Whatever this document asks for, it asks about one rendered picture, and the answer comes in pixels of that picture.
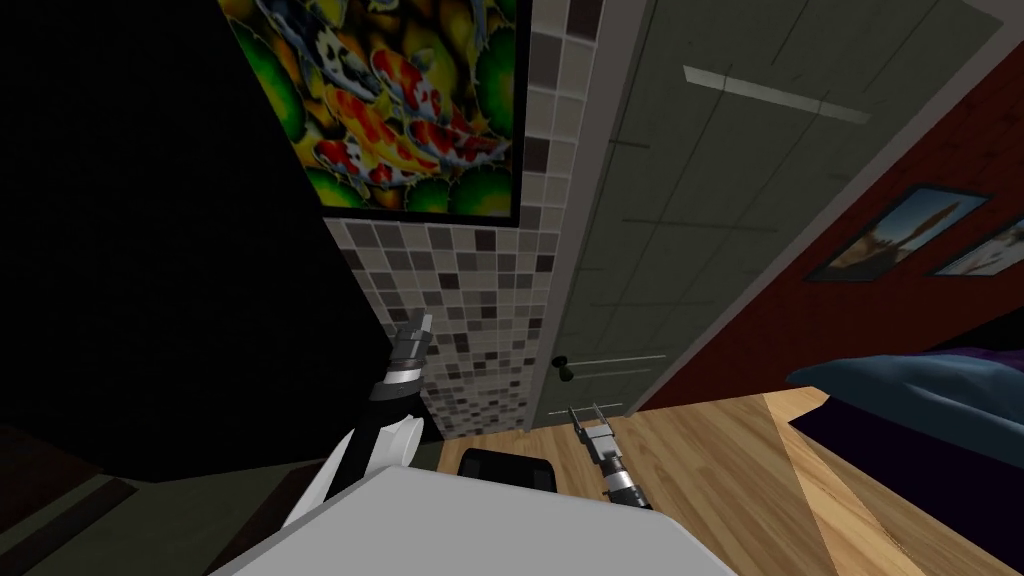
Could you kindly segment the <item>small black framed picture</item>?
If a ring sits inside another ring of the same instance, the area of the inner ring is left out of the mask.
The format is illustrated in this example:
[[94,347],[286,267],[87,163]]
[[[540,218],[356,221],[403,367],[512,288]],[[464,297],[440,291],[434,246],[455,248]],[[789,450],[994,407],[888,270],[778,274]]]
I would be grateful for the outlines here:
[[1024,261],[1024,216],[936,269],[935,277],[993,277]]

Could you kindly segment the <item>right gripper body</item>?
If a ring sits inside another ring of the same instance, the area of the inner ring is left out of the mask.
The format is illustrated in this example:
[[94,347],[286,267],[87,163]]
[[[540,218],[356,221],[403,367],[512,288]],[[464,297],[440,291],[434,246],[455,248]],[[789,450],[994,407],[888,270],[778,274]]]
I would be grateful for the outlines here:
[[605,462],[620,458],[615,435],[607,423],[580,428],[579,439],[586,447],[593,462]]

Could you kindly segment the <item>grey-green door leaf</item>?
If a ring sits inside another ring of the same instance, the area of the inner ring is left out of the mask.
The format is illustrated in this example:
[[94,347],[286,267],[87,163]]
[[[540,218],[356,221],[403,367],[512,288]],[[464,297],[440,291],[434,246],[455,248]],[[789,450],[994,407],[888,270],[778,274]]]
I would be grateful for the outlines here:
[[1024,0],[650,0],[527,426],[668,390],[1023,38]]

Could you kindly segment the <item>colourful koi fish painting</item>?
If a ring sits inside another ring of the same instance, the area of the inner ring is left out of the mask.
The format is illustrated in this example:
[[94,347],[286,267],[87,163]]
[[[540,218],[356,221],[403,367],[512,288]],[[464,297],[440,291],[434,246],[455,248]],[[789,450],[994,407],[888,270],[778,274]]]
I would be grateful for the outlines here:
[[217,0],[329,217],[516,227],[534,0]]

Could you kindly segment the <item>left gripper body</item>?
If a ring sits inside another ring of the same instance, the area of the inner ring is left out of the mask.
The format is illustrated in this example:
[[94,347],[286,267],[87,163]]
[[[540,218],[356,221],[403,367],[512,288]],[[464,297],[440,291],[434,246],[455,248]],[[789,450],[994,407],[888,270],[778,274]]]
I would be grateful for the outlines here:
[[424,365],[433,338],[432,321],[431,314],[415,314],[399,327],[393,338],[392,368],[421,368]]

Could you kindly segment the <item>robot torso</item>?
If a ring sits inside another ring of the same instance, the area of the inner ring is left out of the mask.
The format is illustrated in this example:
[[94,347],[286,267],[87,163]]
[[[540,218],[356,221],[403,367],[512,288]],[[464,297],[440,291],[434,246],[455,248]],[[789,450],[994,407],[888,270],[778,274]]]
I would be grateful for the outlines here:
[[736,576],[656,511],[390,466],[211,576]]

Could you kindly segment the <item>large black framed picture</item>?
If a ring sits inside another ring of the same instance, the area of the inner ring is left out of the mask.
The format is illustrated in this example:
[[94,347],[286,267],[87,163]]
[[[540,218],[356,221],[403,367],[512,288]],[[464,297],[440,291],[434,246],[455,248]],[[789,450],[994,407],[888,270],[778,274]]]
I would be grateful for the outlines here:
[[811,283],[873,282],[989,200],[988,196],[974,191],[912,186],[810,272],[805,280]]

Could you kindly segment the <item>bed with blue pillow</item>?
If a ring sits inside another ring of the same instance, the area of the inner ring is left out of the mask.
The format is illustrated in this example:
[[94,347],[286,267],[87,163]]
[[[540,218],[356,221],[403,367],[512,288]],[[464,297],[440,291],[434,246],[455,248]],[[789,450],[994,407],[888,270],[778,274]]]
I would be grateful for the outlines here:
[[826,396],[799,431],[1024,572],[1024,306],[923,353],[788,382]]

